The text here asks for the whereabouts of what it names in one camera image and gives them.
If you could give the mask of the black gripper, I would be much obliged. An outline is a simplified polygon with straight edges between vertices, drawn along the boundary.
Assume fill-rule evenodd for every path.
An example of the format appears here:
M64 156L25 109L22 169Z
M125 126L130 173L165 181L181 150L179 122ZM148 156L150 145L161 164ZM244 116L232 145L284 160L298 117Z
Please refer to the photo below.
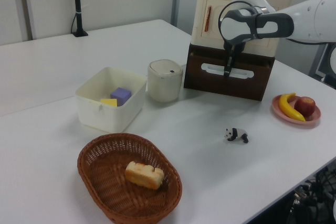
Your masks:
M224 77L229 77L234 61L235 61L235 54L240 54L245 49L245 42L239 43L237 45L232 45L227 40L224 40L224 49L229 53L226 65L224 66Z

